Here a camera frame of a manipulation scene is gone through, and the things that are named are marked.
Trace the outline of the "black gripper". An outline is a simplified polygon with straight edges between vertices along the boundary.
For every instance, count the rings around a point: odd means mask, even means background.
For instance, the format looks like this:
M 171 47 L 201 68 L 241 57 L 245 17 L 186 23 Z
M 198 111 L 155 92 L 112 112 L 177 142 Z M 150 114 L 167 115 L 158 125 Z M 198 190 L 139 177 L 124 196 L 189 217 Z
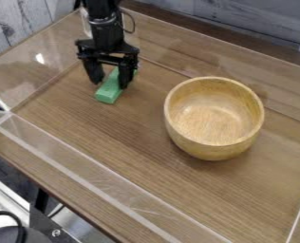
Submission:
M 139 50 L 124 41 L 120 17 L 87 18 L 87 39 L 78 39 L 78 59 L 83 62 L 90 81 L 99 84 L 104 78 L 102 64 L 118 66 L 118 84 L 126 89 L 138 70 Z

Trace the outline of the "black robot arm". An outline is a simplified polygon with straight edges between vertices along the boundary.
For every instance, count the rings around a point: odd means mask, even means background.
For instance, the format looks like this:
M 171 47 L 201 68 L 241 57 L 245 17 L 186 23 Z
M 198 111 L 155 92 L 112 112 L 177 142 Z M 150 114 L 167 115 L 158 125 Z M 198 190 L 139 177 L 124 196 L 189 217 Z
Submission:
M 118 67 L 118 85 L 128 86 L 138 70 L 139 49 L 124 41 L 122 0 L 84 0 L 91 37 L 75 41 L 78 59 L 88 78 L 99 84 L 104 78 L 103 65 Z

